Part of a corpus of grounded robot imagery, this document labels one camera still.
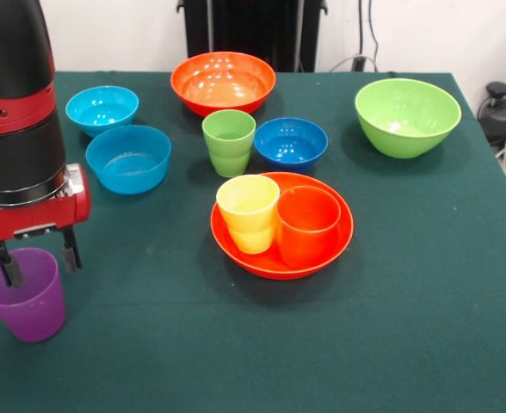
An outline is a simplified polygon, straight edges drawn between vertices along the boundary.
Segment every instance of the orange cup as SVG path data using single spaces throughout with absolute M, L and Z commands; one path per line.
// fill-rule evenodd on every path
M 339 236 L 339 202 L 321 188 L 301 186 L 280 195 L 276 242 L 282 261 L 291 268 L 309 268 L 329 256 Z

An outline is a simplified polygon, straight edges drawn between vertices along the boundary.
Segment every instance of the lime green bowl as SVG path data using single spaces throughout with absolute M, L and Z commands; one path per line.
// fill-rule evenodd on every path
M 389 157 L 418 157 L 460 123 L 459 103 L 445 90 L 412 79 L 385 79 L 356 95 L 356 113 L 375 148 Z

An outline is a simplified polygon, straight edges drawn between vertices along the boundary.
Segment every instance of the plate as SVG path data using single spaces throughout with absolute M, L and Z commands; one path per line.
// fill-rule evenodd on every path
M 326 256 L 320 259 L 320 263 L 308 268 L 290 268 L 280 258 L 280 252 L 276 243 L 272 243 L 270 248 L 262 254 L 249 255 L 238 250 L 238 247 L 232 241 L 230 233 L 226 228 L 226 223 L 220 214 L 219 206 L 215 202 L 211 212 L 211 231 L 219 247 L 239 266 L 245 268 L 252 274 L 259 275 L 271 280 L 296 280 L 316 273 L 320 269 L 327 267 L 334 262 L 346 249 L 353 237 L 355 228 L 352 212 L 347 202 L 332 187 L 314 179 L 310 176 L 294 174 L 292 172 L 268 172 L 262 175 L 268 176 L 276 181 L 280 191 L 284 192 L 292 187 L 299 185 L 312 185 L 322 188 L 336 197 L 341 206 L 341 219 L 337 224 L 339 229 L 339 238 L 336 247 Z

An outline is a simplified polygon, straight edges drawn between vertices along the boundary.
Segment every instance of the dark green cloth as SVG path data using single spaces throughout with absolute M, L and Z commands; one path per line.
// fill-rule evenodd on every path
M 0 323 L 0 413 L 506 412 L 506 179 L 453 78 L 463 119 L 424 156 L 379 154 L 358 89 L 390 74 L 280 74 L 257 122 L 304 117 L 330 137 L 312 175 L 350 204 L 355 236 L 303 280 L 249 274 L 213 241 L 218 177 L 201 119 L 166 73 L 59 73 L 68 162 L 89 140 L 64 115 L 80 89 L 136 91 L 136 119 L 173 145 L 164 183 L 102 188 L 76 227 L 84 269 L 63 274 L 68 317 L 25 344 Z M 262 171 L 258 156 L 249 171 Z M 57 251 L 60 235 L 12 242 Z

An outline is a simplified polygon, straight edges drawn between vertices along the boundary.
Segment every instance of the orange plate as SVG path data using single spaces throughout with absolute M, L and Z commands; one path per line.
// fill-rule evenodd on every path
M 276 85 L 276 74 L 269 64 L 249 54 L 210 52 L 176 67 L 170 85 L 200 116 L 230 108 L 250 114 Z
M 335 189 L 309 176 L 294 174 L 291 172 L 268 172 L 263 175 L 274 179 L 280 186 L 281 192 L 300 185 L 312 185 L 313 187 L 325 189 L 336 197 L 339 201 L 339 205 L 341 206 L 341 218 L 337 224 L 339 238 L 335 249 L 327 256 L 320 259 L 320 263 L 318 265 L 296 269 L 289 268 L 281 260 L 278 247 L 275 243 L 272 244 L 270 249 L 262 254 L 244 254 L 238 250 L 238 247 L 236 247 L 236 244 L 232 241 L 230 234 L 226 229 L 226 223 L 220 214 L 219 206 L 215 203 L 211 212 L 211 231 L 219 247 L 235 263 L 244 267 L 249 272 L 272 280 L 296 280 L 315 273 L 319 271 L 319 269 L 327 267 L 334 262 L 345 251 L 351 238 L 353 237 L 355 225 L 353 215 L 350 212 L 347 202 L 345 202 L 342 196 Z

